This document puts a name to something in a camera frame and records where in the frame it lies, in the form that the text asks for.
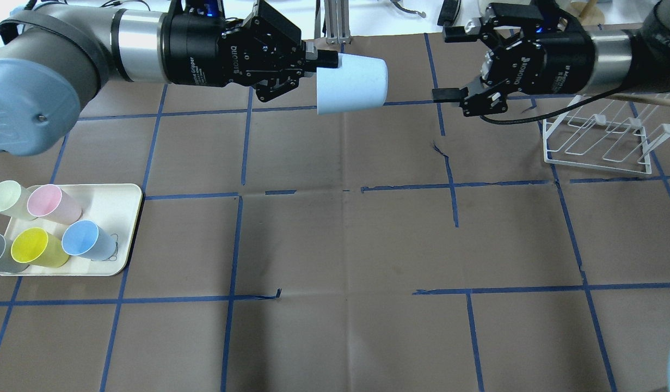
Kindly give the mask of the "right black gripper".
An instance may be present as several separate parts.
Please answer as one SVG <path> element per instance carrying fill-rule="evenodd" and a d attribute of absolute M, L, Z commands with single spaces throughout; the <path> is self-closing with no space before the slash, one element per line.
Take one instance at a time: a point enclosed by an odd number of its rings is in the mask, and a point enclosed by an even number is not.
<path fill-rule="evenodd" d="M 593 39 L 557 3 L 489 3 L 466 25 L 450 20 L 442 5 L 445 43 L 476 42 L 487 47 L 480 74 L 462 88 L 434 88 L 434 103 L 453 103 L 464 116 L 501 114 L 511 93 L 575 94 L 596 62 Z"/>

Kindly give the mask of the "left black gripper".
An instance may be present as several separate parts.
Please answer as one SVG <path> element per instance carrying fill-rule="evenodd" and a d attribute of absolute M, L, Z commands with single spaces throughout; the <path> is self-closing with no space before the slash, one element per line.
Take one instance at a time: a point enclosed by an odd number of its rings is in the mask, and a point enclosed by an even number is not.
<path fill-rule="evenodd" d="M 169 7 L 169 82 L 255 89 L 267 102 L 297 88 L 317 69 L 340 67 L 340 53 L 318 50 L 265 1 L 245 19 L 227 18 L 221 1 L 173 1 Z"/>

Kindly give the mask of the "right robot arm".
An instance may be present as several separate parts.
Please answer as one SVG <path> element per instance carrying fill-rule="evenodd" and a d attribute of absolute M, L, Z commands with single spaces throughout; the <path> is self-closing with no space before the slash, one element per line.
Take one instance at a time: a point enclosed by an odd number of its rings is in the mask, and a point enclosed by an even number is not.
<path fill-rule="evenodd" d="M 454 25 L 459 2 L 444 1 L 438 18 L 444 42 L 488 47 L 481 73 L 462 88 L 436 88 L 436 103 L 465 117 L 507 110 L 509 94 L 575 94 L 583 105 L 618 93 L 670 93 L 670 1 L 657 2 L 639 29 L 585 30 L 554 1 L 491 2 L 481 17 Z"/>

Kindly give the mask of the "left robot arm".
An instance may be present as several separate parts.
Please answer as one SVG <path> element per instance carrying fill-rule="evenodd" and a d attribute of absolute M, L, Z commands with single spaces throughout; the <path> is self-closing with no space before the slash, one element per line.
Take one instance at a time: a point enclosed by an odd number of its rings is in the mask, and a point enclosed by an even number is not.
<path fill-rule="evenodd" d="M 253 87 L 262 102 L 336 69 L 274 7 L 245 19 L 221 1 L 172 1 L 167 12 L 30 1 L 0 22 L 0 152 L 43 153 L 111 80 Z"/>

